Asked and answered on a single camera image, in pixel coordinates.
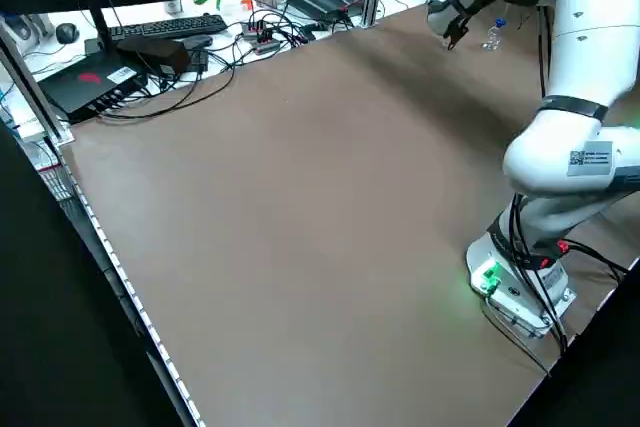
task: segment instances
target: water bottle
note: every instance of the water bottle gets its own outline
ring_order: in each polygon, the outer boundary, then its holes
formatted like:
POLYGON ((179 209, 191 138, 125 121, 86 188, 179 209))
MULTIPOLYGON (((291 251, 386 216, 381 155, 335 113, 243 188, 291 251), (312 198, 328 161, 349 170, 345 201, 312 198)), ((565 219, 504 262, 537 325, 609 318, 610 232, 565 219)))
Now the water bottle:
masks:
POLYGON ((489 39, 482 44, 482 48, 488 52, 492 52, 500 45, 500 29, 504 27, 507 22, 504 19, 496 19, 496 25, 491 27, 487 34, 489 39))

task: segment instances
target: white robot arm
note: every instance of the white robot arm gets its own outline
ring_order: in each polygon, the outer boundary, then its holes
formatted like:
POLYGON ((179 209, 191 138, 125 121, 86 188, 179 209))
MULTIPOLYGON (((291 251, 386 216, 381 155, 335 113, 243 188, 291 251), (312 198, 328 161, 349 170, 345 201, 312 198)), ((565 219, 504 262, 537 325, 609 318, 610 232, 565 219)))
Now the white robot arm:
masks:
MULTIPOLYGON (((470 17, 493 1, 435 0, 427 22, 453 48, 467 32, 470 17)), ((552 307, 562 315, 575 294, 567 287, 560 261, 561 239, 580 222, 640 190, 640 131, 602 127, 609 107, 636 81, 640 0, 504 1, 555 4, 548 92, 533 122, 507 149, 504 171, 526 196, 519 207, 524 239, 514 239, 529 246, 526 275, 539 291, 544 285, 552 307)), ((484 274, 499 265, 502 282, 492 291, 492 301, 540 336, 549 330, 549 319, 514 268, 510 213, 511 205, 469 247, 471 284, 486 296, 484 274)))

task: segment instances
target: computer mouse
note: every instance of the computer mouse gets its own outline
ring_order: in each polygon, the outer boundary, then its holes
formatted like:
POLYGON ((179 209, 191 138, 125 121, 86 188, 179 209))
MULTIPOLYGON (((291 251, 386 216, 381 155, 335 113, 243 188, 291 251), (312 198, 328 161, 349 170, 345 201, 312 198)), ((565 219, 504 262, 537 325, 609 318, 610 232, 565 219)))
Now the computer mouse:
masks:
POLYGON ((61 44, 73 44, 80 37, 78 28, 73 24, 60 24, 56 27, 56 40, 61 44))

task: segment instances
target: red logo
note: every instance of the red logo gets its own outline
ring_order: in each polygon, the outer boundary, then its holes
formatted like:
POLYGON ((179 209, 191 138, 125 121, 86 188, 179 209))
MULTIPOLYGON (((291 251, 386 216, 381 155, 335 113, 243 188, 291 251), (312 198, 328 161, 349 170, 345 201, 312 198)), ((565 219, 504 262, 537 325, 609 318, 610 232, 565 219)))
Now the red logo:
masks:
POLYGON ((99 76, 97 76, 96 74, 94 74, 92 72, 85 72, 83 74, 80 74, 78 76, 78 80, 80 82, 88 82, 90 84, 98 84, 98 85, 100 85, 102 83, 102 79, 100 79, 99 76))

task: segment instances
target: black keyboard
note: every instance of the black keyboard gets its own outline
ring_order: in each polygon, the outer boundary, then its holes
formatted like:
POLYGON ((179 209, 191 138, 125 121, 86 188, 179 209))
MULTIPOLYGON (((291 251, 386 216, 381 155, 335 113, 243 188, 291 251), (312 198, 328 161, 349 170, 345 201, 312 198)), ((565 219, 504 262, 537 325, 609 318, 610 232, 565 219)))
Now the black keyboard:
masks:
POLYGON ((179 39, 197 34, 217 34, 226 30, 226 28, 227 24, 224 23, 224 20, 219 15, 204 14, 202 17, 185 17, 182 19, 161 20, 160 22, 148 22, 146 24, 109 27, 109 33, 111 38, 117 42, 130 35, 179 39))

